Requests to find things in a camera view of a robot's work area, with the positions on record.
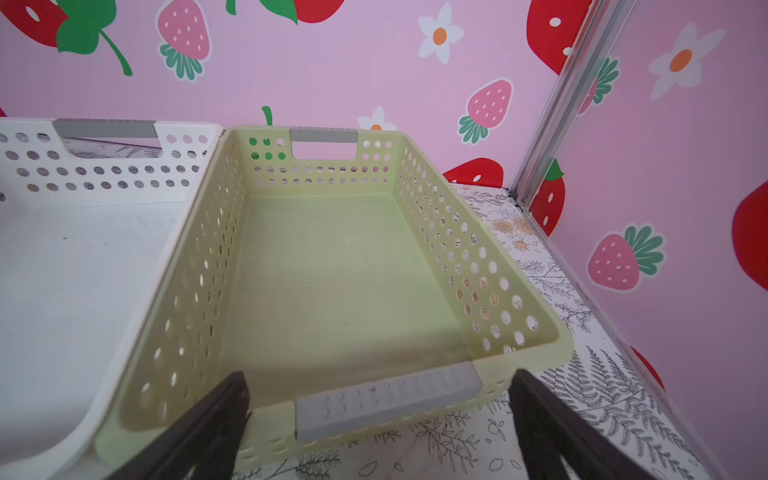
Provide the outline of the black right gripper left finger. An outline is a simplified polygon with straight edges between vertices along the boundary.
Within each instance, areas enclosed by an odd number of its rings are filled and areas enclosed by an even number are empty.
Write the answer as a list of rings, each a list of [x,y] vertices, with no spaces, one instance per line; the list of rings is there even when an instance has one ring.
[[[249,418],[250,393],[234,372],[112,479],[229,479]]]

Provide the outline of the right green perforated basket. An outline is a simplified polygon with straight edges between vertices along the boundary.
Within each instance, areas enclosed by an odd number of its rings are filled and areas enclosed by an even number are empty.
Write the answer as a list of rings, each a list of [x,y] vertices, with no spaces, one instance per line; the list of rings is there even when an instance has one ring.
[[[567,363],[564,324],[401,133],[220,139],[94,440],[112,467],[232,373],[240,470],[468,406]]]

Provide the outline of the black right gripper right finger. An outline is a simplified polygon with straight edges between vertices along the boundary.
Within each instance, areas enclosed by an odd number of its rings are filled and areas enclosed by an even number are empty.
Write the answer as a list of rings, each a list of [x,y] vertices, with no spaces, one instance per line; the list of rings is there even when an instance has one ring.
[[[581,479],[652,477],[529,371],[515,372],[508,396],[529,478],[566,479],[566,466]]]

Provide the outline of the white perforated basket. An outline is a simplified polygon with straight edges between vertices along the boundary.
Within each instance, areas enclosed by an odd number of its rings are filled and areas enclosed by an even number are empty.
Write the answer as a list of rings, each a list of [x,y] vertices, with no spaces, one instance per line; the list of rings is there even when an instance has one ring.
[[[215,123],[1,122],[1,460],[61,444],[96,402]]]

